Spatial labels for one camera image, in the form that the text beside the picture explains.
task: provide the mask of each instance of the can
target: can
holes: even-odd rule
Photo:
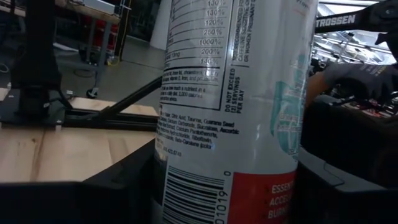
[[[283,223],[316,0],[174,0],[152,223]]]

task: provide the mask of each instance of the gray floor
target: gray floor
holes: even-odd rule
[[[128,94],[138,90],[153,79],[163,74],[164,51],[154,49],[147,42],[127,39],[124,46],[123,62],[106,68],[99,84],[99,100],[119,101]],[[0,57],[0,61],[10,62],[10,59]],[[74,74],[73,68],[60,67],[63,73],[62,89],[72,90],[77,96],[85,97],[86,90],[94,85],[94,78],[82,78]],[[0,87],[9,82],[8,74],[0,74]],[[160,91],[154,91],[137,104],[159,106]]]

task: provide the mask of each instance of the wooden table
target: wooden table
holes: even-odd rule
[[[10,3],[10,0],[0,0],[1,2]],[[68,3],[68,0],[55,0],[55,4],[59,7],[63,7],[65,9],[69,9],[75,11],[77,13],[93,17],[95,19],[101,19],[106,22],[110,22],[112,24],[119,24],[120,18],[115,15],[109,15],[107,13],[98,11],[96,9],[92,9],[90,7],[86,7],[83,5]],[[9,12],[10,9],[5,6],[0,6],[0,11]],[[16,8],[15,15],[25,17],[25,10]]]
[[[0,100],[7,89],[0,88]],[[100,110],[113,102],[75,98],[74,108]],[[157,116],[132,105],[125,113]],[[120,161],[154,138],[154,133],[105,129],[2,127],[0,182],[82,181]]]

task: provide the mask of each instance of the gray glove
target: gray glove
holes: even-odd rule
[[[334,63],[323,71],[328,86],[341,84],[362,99],[384,101],[398,90],[398,70],[392,65]]]

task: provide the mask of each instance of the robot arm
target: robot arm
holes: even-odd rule
[[[317,18],[315,33],[344,30],[382,32],[375,44],[386,42],[391,53],[398,58],[398,1],[387,0],[356,12]]]

